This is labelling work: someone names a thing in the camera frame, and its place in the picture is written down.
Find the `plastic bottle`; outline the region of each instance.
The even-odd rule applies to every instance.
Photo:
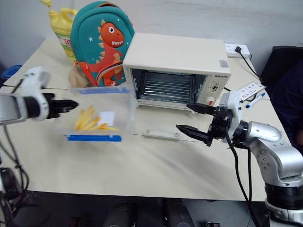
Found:
[[[52,30],[55,32],[69,59],[74,61],[75,57],[71,49],[70,36],[72,22],[78,11],[76,9],[61,8],[58,14],[55,10],[51,9],[52,0],[41,0],[41,2],[48,6],[48,15],[51,20]]]

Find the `white table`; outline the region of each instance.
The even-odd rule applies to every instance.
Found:
[[[53,75],[48,87],[57,89],[46,89],[44,92],[53,92],[60,98],[64,95],[62,89],[69,86],[67,73],[72,64],[64,59],[63,50],[53,44],[46,40],[24,67],[43,65],[48,68]],[[239,89],[254,80],[241,59],[229,61],[232,77],[228,88]],[[17,84],[19,77],[20,74],[17,74],[6,85]],[[0,91],[10,90],[3,87]],[[262,108],[262,113],[257,111],[259,108]],[[284,131],[270,101],[266,99],[260,100],[251,109],[244,108],[243,119],[269,123]],[[233,155],[227,144],[214,140],[209,148],[186,135],[181,135],[180,141],[142,136],[147,129],[178,132],[176,124],[189,124],[206,131],[211,116],[140,106],[133,135],[121,143],[67,142],[64,136],[53,130],[54,121],[28,120],[9,126],[22,164],[30,175],[31,190],[244,200],[236,180]],[[247,151],[237,151],[240,175],[247,190]],[[264,182],[254,158],[252,172],[253,200],[263,201]]]

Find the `teal backpack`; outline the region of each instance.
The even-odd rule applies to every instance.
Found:
[[[95,86],[125,82],[122,62],[133,35],[131,21],[115,4],[96,1],[83,7],[71,28],[76,65]]]

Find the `blue pen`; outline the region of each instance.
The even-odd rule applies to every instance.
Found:
[[[260,96],[255,98],[255,100],[251,101],[249,104],[246,105],[246,108],[252,107],[252,105],[254,105],[257,101],[259,101],[261,98],[263,98],[264,95],[265,95],[265,93],[262,93]]]

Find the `orange dinosaur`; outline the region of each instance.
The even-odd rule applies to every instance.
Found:
[[[96,60],[96,64],[87,64],[88,68],[92,72],[97,72],[97,83],[99,84],[101,79],[104,80],[104,86],[115,86],[117,82],[112,80],[112,77],[116,74],[116,78],[121,80],[122,60],[120,57],[123,53],[117,51],[116,48],[120,47],[124,43],[124,36],[112,23],[106,23],[103,19],[101,20],[101,27],[98,27],[100,33],[99,43],[101,48],[104,48],[103,52],[100,52],[99,60]],[[108,69],[115,65],[112,70],[107,70],[106,73],[101,74],[104,69]]]

